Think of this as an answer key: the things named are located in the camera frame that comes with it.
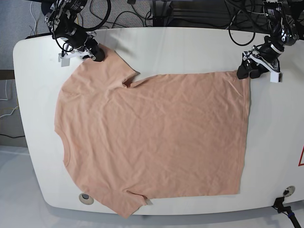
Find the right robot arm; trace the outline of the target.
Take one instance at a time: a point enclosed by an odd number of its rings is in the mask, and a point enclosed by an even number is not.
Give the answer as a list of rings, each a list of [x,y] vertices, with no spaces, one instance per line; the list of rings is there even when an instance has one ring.
[[[102,62],[105,59],[104,51],[95,40],[95,31],[100,29],[109,18],[111,2],[107,1],[106,15],[101,22],[91,28],[84,28],[76,23],[78,13],[86,4],[86,0],[42,1],[45,23],[61,50],[58,61],[63,67],[69,65],[72,57],[91,58],[95,62]]]

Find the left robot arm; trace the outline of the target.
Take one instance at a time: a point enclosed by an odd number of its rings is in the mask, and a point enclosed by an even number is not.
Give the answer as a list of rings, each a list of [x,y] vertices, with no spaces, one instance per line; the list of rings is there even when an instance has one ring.
[[[286,0],[263,1],[263,13],[270,27],[270,35],[264,36],[264,43],[254,45],[242,53],[242,62],[237,70],[238,79],[259,78],[270,72],[270,81],[281,82],[279,62],[285,46],[292,46],[299,39],[291,4]]]

